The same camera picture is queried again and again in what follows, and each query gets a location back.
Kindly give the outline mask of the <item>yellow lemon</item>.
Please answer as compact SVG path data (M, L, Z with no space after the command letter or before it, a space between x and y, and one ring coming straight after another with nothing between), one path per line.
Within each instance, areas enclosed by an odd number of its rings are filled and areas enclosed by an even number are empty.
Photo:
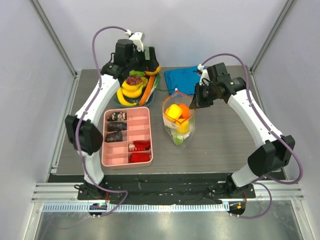
M180 118L176 122L177 132L180 134L187 134L190 131L190 124L188 119Z

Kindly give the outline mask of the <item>white cauliflower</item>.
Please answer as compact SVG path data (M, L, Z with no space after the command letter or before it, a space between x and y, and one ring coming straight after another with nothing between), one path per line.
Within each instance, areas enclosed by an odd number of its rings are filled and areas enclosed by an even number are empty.
M191 132L188 132L186 134L173 132L171 134L171 136L172 136L173 143L177 147L186 147L187 145L189 145L191 143L192 137L193 137Z

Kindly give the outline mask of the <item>orange tangerine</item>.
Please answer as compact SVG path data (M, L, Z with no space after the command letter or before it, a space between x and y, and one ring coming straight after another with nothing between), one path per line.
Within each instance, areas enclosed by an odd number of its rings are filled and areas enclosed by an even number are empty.
M189 117L189 113L190 113L189 107L183 103L180 103L178 106L181 108L180 118L187 119Z

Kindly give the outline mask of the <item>clear orange-zip bag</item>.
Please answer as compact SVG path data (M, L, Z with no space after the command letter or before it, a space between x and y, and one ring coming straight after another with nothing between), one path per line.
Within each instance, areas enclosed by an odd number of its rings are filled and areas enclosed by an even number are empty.
M196 131L195 110L190 109L193 97L176 88L162 102L164 129L177 148L185 149L191 145Z

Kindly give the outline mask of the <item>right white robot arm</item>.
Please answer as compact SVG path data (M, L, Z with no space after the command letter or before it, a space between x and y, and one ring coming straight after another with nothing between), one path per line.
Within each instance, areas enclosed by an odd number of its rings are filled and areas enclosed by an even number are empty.
M284 136L271 124L262 110L254 105L246 81L242 77L232 78L224 63L207 68L200 64L196 73L200 75L200 81L195 84L190 109L207 108L215 100L223 100L240 117L256 146L246 165L226 178L225 192L236 198L253 181L287 166L295 140L291 135Z

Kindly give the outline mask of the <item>yellow bell pepper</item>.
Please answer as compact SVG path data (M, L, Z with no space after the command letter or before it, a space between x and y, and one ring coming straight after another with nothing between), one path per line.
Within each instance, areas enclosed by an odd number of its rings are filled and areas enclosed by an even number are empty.
M164 112L165 118L174 123L175 121L179 120L183 113L182 108L177 104L171 104Z

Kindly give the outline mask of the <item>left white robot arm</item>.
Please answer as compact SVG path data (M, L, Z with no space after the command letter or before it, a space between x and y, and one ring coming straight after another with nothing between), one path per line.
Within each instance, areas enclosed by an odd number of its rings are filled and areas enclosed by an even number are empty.
M140 33L118 40L112 60L97 69L99 79L86 102L74 115L65 118L68 140L82 160L84 180L91 184L89 194L97 200L107 192L101 184L104 173L99 152L103 135L98 129L104 110L131 71L150 75L159 69L154 47L144 46Z

